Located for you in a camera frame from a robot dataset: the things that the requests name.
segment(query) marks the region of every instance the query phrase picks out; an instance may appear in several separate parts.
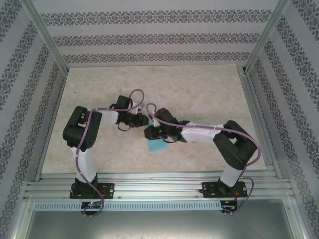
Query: marble surface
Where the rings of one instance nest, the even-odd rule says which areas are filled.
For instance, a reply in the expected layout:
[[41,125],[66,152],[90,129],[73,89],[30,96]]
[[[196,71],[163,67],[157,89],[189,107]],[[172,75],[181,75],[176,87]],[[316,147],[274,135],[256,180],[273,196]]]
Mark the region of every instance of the marble surface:
[[[257,138],[235,65],[71,68],[42,173],[76,172],[62,138],[76,106],[108,107],[118,95],[129,96],[136,88],[145,92],[145,104],[165,107],[178,120],[214,125],[231,119]],[[141,94],[132,98],[138,102]],[[142,127],[128,132],[116,125],[100,127],[92,149],[99,173],[220,171],[226,166],[214,144],[177,142],[150,152]],[[250,169],[265,169],[264,160]]]

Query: purple cable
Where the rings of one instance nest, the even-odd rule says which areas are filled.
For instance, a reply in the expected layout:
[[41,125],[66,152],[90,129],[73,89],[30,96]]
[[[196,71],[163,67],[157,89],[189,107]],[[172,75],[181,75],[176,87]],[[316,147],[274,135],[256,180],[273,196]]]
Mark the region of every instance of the purple cable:
[[135,91],[140,91],[140,92],[142,93],[142,100],[141,100],[141,102],[139,102],[139,103],[138,103],[136,106],[134,106],[134,107],[131,107],[131,108],[128,108],[128,109],[96,108],[96,109],[92,109],[92,110],[90,111],[90,113],[89,113],[88,120],[87,120],[87,122],[86,122],[86,126],[85,126],[85,129],[84,129],[83,136],[82,136],[82,138],[81,138],[81,141],[80,141],[78,147],[76,148],[76,153],[75,153],[75,165],[76,165],[76,169],[78,170],[78,172],[80,173],[80,175],[81,175],[81,177],[84,179],[84,181],[85,181],[91,188],[93,188],[95,192],[97,192],[97,193],[99,194],[99,196],[100,196],[100,198],[101,198],[102,205],[101,205],[101,208],[99,209],[99,211],[97,211],[95,214],[90,215],[90,216],[85,214],[85,211],[86,211],[86,209],[87,209],[87,208],[85,208],[85,209],[83,210],[83,214],[84,214],[85,217],[90,217],[90,218],[95,217],[95,216],[97,216],[97,215],[103,210],[103,208],[104,208],[104,197],[103,197],[103,195],[100,193],[100,191],[99,191],[96,187],[94,187],[94,186],[91,184],[91,182],[90,182],[89,180],[87,180],[87,178],[83,175],[83,173],[82,173],[82,171],[81,171],[81,169],[80,169],[80,167],[79,167],[79,151],[80,151],[80,147],[82,146],[82,144],[83,144],[83,142],[84,142],[85,136],[86,136],[86,134],[87,134],[87,132],[88,132],[88,128],[89,128],[89,125],[90,125],[92,113],[93,113],[94,111],[130,111],[130,110],[133,110],[133,109],[139,107],[139,106],[143,103],[143,101],[144,101],[144,92],[143,92],[142,90],[140,90],[140,89],[133,90],[133,91],[130,93],[129,98],[131,98],[132,93],[134,93]]
[[254,181],[253,181],[253,179],[250,178],[250,177],[244,177],[244,178],[242,178],[242,175],[243,175],[243,173],[245,172],[246,168],[247,168],[249,165],[252,165],[252,164],[256,163],[256,162],[260,159],[260,157],[261,157],[261,148],[260,148],[259,144],[256,142],[256,140],[254,140],[251,136],[249,136],[249,135],[246,134],[246,133],[242,133],[242,132],[239,132],[239,131],[237,131],[237,130],[228,129],[228,128],[219,128],[219,127],[215,127],[215,126],[205,126],[205,125],[179,125],[179,124],[174,124],[174,123],[165,122],[165,121],[162,121],[162,120],[158,119],[157,117],[155,117],[154,114],[152,114],[152,112],[150,112],[149,106],[154,106],[154,107],[155,107],[154,112],[156,112],[156,109],[157,109],[157,108],[156,108],[156,105],[155,105],[154,103],[148,103],[148,104],[146,105],[146,110],[147,110],[148,114],[149,114],[152,118],[156,119],[158,122],[161,122],[161,123],[164,123],[164,124],[167,124],[167,125],[171,125],[171,126],[175,126],[175,127],[180,127],[180,128],[207,128],[207,129],[215,129],[215,130],[221,130],[221,131],[236,133],[236,134],[239,134],[239,135],[241,135],[241,136],[246,137],[247,139],[249,139],[250,141],[252,141],[252,142],[256,145],[257,150],[258,150],[258,155],[257,155],[257,157],[256,157],[253,161],[251,161],[250,163],[247,163],[247,165],[244,167],[243,171],[242,171],[241,174],[239,175],[239,177],[240,177],[241,179],[250,179],[250,180],[252,181],[252,187],[251,187],[251,190],[250,190],[249,194],[247,195],[247,198],[245,199],[245,201],[243,202],[243,204],[240,206],[240,208],[238,208],[238,209],[236,210],[236,212],[237,212],[239,209],[241,209],[241,208],[243,207],[243,205],[247,202],[247,200],[250,198],[250,195],[252,194],[253,189],[254,189]]

